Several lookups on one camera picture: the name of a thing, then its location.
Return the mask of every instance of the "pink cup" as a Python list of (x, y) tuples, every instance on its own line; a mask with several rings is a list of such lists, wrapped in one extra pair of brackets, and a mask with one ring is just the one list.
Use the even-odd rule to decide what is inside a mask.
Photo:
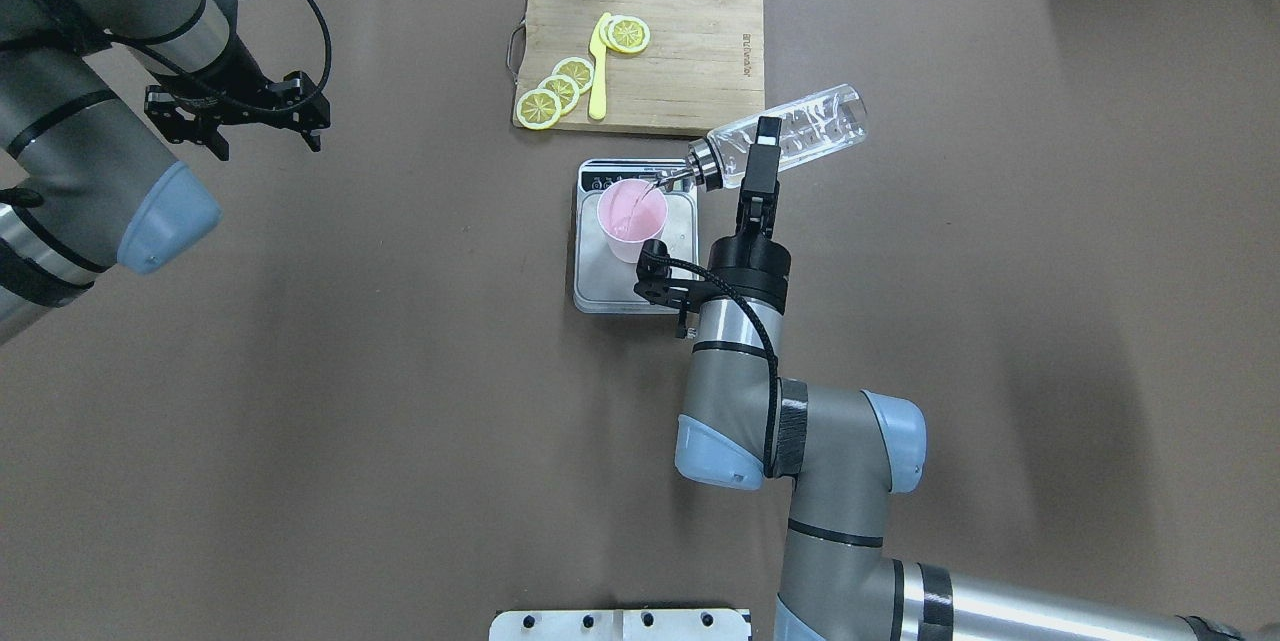
[(667, 225), (667, 196), (644, 179), (614, 180), (595, 206), (609, 249), (627, 264), (640, 260), (640, 246)]

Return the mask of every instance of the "metal bottle nozzle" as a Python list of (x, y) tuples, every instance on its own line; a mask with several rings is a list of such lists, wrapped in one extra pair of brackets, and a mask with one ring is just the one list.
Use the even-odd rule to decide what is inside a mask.
[(685, 168), (677, 171), (658, 171), (654, 186), (671, 191), (677, 180), (685, 179), (692, 179), (694, 184), (703, 186), (708, 191), (722, 189), (724, 186), (719, 162), (716, 161), (716, 154), (712, 152), (712, 146), (707, 143), (707, 139), (692, 141), (689, 145), (689, 155), (685, 157)]

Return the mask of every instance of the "black cable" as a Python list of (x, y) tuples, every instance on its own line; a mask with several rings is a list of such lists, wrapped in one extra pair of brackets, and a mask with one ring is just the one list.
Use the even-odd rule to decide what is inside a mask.
[(722, 290), (733, 303), (742, 310), (744, 316), (751, 322), (751, 328), (755, 330), (755, 335), (760, 338), (760, 345), (764, 347), (764, 361), (769, 365), (769, 413), (764, 422), (764, 476), (773, 479), (773, 445), (774, 445), (774, 432), (776, 432), (776, 418), (778, 416), (778, 354), (773, 352), (773, 342), (769, 340), (769, 333), (764, 330), (764, 322), (756, 316), (755, 310), (751, 305), (746, 302), (742, 294), (737, 293), (735, 287), (730, 285), (723, 278), (714, 275), (714, 273), (708, 271), (708, 269), (698, 266), (698, 264), (691, 264), (684, 261), (684, 258), (671, 258), (664, 257), (664, 255), (653, 255), (645, 249), (640, 249), (641, 258), (650, 264), (663, 264), (663, 266), (680, 267), (682, 271), (695, 273), (696, 275), (705, 278), (705, 280), (712, 281), (712, 285)]
[(287, 116), (287, 114), (298, 111), (298, 109), (305, 107), (305, 105), (319, 97), (329, 82), (329, 72), (333, 70), (333, 37), (329, 35), (329, 23), (324, 20), (324, 13), (320, 13), (316, 0), (306, 0), (306, 3), (307, 6), (311, 6), (311, 13), (315, 13), (316, 22), (320, 23), (320, 35), (324, 37), (324, 72), (320, 73), (320, 81), (316, 82), (316, 88), (311, 90), (311, 93), (307, 93), (298, 102), (285, 105), (284, 107), (257, 107), (257, 105), (238, 102), (238, 100), (230, 99), (225, 91), (215, 90), (210, 84), (205, 84), (204, 81), (196, 79), (195, 75), (184, 70), (184, 68), (178, 67), (177, 63), (170, 61), (169, 58), (161, 56), (161, 54), (148, 49), (146, 44), (138, 44), (136, 40), (115, 35), (106, 35), (106, 38), (114, 44), (124, 45), (124, 47), (136, 49), (142, 56), (152, 59), (152, 61), (168, 68), (168, 70), (173, 70), (175, 75), (187, 81), (188, 84), (196, 86), (197, 90), (209, 93), (210, 97), (218, 99), (220, 104), (227, 104), (229, 107), (237, 109), (237, 111), (261, 113), (266, 114), (266, 116)]
[(10, 52), (10, 50), (27, 50), (27, 49), (65, 49), (69, 50), (67, 45), (67, 38), (55, 35), (51, 31), (40, 31), (36, 35), (22, 36), (22, 38), (9, 38), (8, 41), (0, 41), (0, 52)]

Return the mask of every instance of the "wooden cutting board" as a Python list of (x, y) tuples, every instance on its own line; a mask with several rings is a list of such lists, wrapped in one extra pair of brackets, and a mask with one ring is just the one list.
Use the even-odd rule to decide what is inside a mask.
[[(764, 0), (529, 0), (516, 99), (562, 58), (591, 58), (602, 13), (640, 17), (649, 49), (609, 52), (608, 114), (594, 122), (588, 93), (553, 129), (703, 136), (764, 111)], [(512, 123), (515, 104), (512, 104)]]

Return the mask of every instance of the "yellow plastic knife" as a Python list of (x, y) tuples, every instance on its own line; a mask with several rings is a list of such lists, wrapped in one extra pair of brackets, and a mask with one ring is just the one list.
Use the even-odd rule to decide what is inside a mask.
[(604, 13), (599, 20), (595, 22), (595, 29), (591, 29), (591, 44), (590, 49), (591, 58), (595, 61), (595, 79), (591, 81), (591, 102), (586, 107), (586, 114), (594, 120), (599, 122), (604, 118), (604, 111), (607, 111), (604, 102), (604, 58), (608, 56), (609, 49), (605, 47), (604, 40), (600, 36), (604, 24), (612, 18), (612, 13)]

